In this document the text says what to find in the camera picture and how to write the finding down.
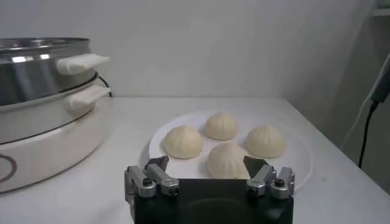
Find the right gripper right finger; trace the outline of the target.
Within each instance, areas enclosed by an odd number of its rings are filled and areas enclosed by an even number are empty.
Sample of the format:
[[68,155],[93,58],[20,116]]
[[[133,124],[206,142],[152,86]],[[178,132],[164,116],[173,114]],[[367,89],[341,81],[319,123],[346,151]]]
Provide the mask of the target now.
[[276,169],[263,159],[245,156],[243,161],[250,176],[246,181],[248,196],[270,194],[278,200],[294,196],[295,173],[291,168],[282,167],[277,174]]

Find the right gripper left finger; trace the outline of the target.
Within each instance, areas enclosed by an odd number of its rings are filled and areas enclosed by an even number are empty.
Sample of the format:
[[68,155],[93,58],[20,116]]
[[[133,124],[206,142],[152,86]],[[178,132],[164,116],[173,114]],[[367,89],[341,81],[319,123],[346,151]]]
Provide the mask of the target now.
[[160,192],[169,197],[179,195],[179,180],[170,177],[166,172],[169,158],[161,156],[150,159],[144,169],[138,166],[129,166],[124,171],[125,201],[130,203],[136,196],[152,198]]

